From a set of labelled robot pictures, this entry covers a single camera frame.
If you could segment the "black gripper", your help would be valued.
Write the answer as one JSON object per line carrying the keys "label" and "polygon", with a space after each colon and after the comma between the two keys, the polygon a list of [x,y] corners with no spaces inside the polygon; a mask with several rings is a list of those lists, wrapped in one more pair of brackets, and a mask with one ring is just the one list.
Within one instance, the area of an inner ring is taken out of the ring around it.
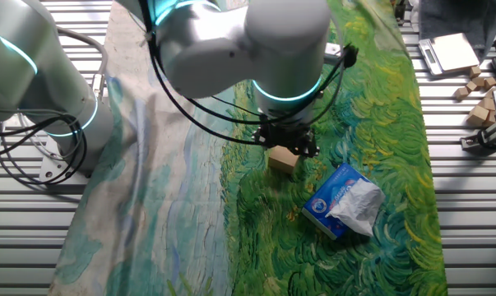
{"label": "black gripper", "polygon": [[252,140],[263,147],[271,145],[299,145],[299,152],[304,157],[318,156],[313,130],[308,126],[282,126],[262,124],[252,134]]}

